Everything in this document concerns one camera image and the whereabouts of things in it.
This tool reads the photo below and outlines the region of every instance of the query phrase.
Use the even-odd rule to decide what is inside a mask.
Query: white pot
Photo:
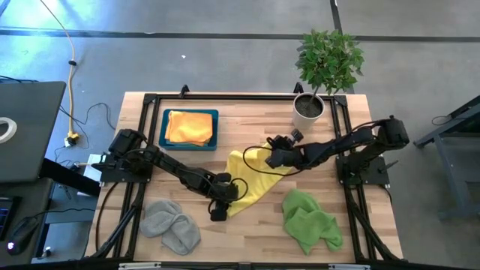
[[[322,104],[322,112],[316,116],[316,117],[313,117],[313,118],[310,118],[310,117],[305,117],[303,115],[301,115],[297,109],[295,108],[295,103],[297,101],[297,98],[300,98],[300,97],[303,97],[303,96],[312,96],[313,94],[312,93],[302,93],[302,94],[299,94],[297,95],[297,97],[295,97],[295,100],[293,100],[293,118],[292,118],[292,123],[293,125],[295,126],[295,128],[298,128],[300,131],[301,130],[307,130],[308,128],[310,128],[314,122],[320,117],[322,116],[323,112],[325,112],[325,104],[323,103],[323,100],[318,97],[318,96],[315,96],[315,98],[317,100],[320,101],[320,103]]]

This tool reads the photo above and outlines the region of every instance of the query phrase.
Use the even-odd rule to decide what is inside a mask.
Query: green leaves
[[[300,54],[295,63],[301,70],[300,78],[307,81],[312,89],[325,86],[330,95],[348,89],[357,79],[352,75],[361,72],[363,51],[356,46],[359,43],[348,34],[338,31],[317,32],[312,29],[310,34],[304,34],[302,45],[297,49]]]

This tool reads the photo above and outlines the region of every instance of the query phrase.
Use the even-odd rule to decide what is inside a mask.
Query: blue tray
[[[191,113],[208,113],[211,114],[213,134],[210,142],[205,146],[195,145],[171,145],[167,143],[165,139],[165,133],[167,132],[168,114],[170,111],[175,110],[179,112],[191,112]],[[217,138],[218,138],[218,111],[216,109],[165,109],[162,117],[162,128],[160,129],[160,139],[158,144],[166,150],[183,150],[183,151],[215,151],[217,150]]]

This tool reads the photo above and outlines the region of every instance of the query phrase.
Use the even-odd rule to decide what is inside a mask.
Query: keyboard
[[[8,227],[14,219],[19,204],[20,197],[18,196],[0,196],[0,241],[5,240]]]

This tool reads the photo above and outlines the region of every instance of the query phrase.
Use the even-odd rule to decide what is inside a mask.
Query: laptop
[[[0,83],[0,118],[16,133],[0,143],[0,184],[37,180],[65,92],[64,82]],[[0,124],[0,136],[7,130]]]

